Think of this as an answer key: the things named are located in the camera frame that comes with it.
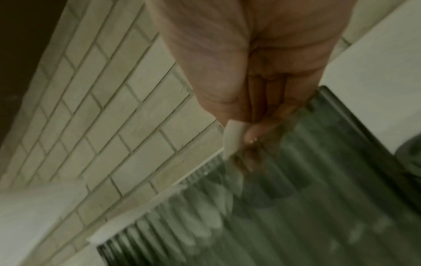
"human hand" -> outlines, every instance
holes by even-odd
[[[146,0],[199,103],[250,142],[314,94],[356,0]]]

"brick wall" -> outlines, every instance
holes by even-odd
[[[357,40],[401,1],[387,2],[362,0],[345,37]],[[341,39],[332,58],[349,45]],[[199,107],[141,0],[69,0],[0,149],[0,188],[87,186],[26,266],[60,265],[107,219],[220,147],[219,125]]]

